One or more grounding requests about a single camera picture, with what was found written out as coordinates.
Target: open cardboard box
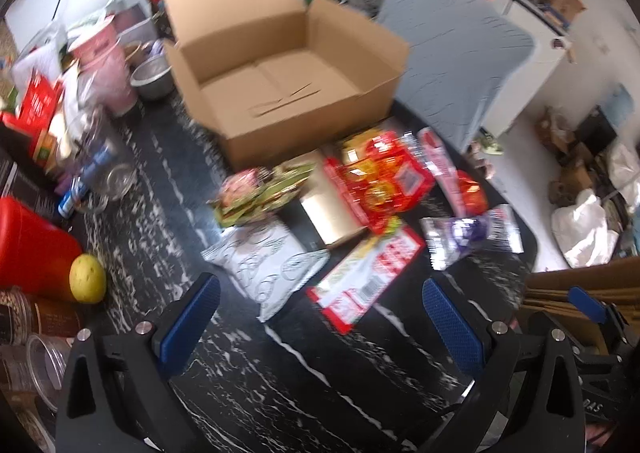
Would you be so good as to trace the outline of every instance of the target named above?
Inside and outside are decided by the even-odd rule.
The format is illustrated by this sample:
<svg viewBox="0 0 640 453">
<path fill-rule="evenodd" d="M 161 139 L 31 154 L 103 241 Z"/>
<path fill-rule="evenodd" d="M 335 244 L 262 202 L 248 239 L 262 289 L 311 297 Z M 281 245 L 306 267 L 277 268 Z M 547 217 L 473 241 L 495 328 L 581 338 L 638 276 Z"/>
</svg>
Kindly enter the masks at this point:
<svg viewBox="0 0 640 453">
<path fill-rule="evenodd" d="M 388 115 L 409 47 L 332 0 L 164 0 L 189 114 L 236 170 L 315 149 Z"/>
</svg>

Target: screw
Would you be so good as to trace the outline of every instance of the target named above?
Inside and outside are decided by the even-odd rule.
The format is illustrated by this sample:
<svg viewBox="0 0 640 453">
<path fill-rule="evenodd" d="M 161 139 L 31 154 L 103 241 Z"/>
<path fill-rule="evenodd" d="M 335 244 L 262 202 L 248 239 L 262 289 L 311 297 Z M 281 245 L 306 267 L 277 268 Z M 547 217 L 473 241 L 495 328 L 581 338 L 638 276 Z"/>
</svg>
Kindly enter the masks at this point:
<svg viewBox="0 0 640 453">
<path fill-rule="evenodd" d="M 491 330 L 493 330 L 499 336 L 506 334 L 509 327 L 502 321 L 494 321 L 491 323 Z"/>
<path fill-rule="evenodd" d="M 154 326 L 150 321 L 141 321 L 136 325 L 136 333 L 140 334 L 141 336 L 149 334 L 153 327 Z"/>
<path fill-rule="evenodd" d="M 551 337 L 553 337 L 556 341 L 564 341 L 564 332 L 559 328 L 554 328 L 551 330 Z"/>
<path fill-rule="evenodd" d="M 76 337 L 78 338 L 78 341 L 86 341 L 91 337 L 91 330 L 89 330 L 88 328 L 83 328 L 78 332 L 78 335 Z"/>
</svg>

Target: white snack bag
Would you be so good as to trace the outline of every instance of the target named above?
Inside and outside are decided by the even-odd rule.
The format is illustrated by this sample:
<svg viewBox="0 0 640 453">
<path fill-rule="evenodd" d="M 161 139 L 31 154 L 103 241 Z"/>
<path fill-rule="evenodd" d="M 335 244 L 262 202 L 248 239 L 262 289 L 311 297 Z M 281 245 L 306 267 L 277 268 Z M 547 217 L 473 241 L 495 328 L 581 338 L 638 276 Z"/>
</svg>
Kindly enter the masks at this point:
<svg viewBox="0 0 640 453">
<path fill-rule="evenodd" d="M 226 229 L 202 252 L 232 276 L 239 292 L 260 304 L 261 322 L 271 318 L 329 259 L 322 249 L 308 253 L 276 216 Z"/>
</svg>

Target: barcode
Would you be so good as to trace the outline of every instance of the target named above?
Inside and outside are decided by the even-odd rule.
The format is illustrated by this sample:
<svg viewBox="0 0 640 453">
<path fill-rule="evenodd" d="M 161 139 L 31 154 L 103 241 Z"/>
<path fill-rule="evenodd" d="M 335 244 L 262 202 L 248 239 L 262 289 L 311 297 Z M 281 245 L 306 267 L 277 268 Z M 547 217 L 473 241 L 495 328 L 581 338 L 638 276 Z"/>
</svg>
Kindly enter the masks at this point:
<svg viewBox="0 0 640 453">
<path fill-rule="evenodd" d="M 384 282 L 378 276 L 371 276 L 358 291 L 358 294 L 365 303 L 370 303 L 385 286 Z"/>
<path fill-rule="evenodd" d="M 422 183 L 422 175 L 420 175 L 409 163 L 404 163 L 394 177 L 402 194 L 406 197 L 412 196 L 420 184 Z"/>
</svg>

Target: pink cup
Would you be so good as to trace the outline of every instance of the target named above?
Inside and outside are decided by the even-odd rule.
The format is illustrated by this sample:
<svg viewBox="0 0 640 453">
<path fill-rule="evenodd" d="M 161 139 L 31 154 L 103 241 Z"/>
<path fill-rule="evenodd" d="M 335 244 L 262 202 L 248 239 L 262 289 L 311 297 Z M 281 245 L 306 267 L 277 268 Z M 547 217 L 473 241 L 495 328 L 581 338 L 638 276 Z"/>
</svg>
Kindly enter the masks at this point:
<svg viewBox="0 0 640 453">
<path fill-rule="evenodd" d="M 109 51 L 117 41 L 118 35 L 111 16 L 71 43 L 69 51 L 80 60 L 81 66 L 89 65 Z"/>
<path fill-rule="evenodd" d="M 104 104 L 113 115 L 124 115 L 138 100 L 138 94 L 129 83 L 129 67 L 120 45 L 114 44 L 90 64 L 83 65 L 82 71 L 95 74 L 92 84 L 95 100 Z"/>
</svg>

